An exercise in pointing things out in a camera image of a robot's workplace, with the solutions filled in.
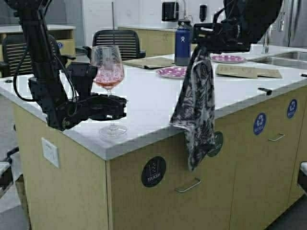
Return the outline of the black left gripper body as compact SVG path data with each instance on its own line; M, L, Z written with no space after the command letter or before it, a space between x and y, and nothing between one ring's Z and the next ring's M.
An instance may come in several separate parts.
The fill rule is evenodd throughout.
M91 93L96 74L97 67L82 62L72 62L67 68L57 62L34 64L28 85L48 126L64 131L93 115L89 106L98 97Z

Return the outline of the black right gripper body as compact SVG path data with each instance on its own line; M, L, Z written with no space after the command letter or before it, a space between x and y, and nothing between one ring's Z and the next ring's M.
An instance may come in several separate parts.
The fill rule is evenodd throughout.
M237 21L197 23L193 26L193 43L208 53L248 52L250 42L243 38L243 29Z

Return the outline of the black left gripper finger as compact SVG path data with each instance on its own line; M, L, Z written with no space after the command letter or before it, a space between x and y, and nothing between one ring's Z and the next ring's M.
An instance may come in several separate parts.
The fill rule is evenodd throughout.
M123 109L111 110L106 109L87 109L81 111L82 119L92 119L96 121L119 120L126 117L126 112Z
M126 106L127 100L118 96L108 96L107 94L91 93L83 99L79 99L79 104L90 108L105 108L110 106Z

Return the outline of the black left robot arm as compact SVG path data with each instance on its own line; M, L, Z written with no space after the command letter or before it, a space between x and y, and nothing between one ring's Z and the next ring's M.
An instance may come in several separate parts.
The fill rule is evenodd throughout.
M126 117L127 100L92 92L98 68L89 63L72 62L64 67L54 54L45 20L47 0L7 0L19 18L30 56L33 77L28 79L32 98L46 115L49 127L64 131L88 119L119 120Z

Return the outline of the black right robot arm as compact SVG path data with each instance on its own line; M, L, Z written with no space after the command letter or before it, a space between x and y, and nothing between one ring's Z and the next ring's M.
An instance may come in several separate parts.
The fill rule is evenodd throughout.
M224 0L211 23L196 23L191 43L208 53L248 52L276 21L282 0Z

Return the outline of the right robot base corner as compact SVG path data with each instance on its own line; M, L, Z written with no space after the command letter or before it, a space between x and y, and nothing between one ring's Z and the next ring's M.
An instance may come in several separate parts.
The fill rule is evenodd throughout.
M301 162L298 171L298 186L307 193L307 162Z

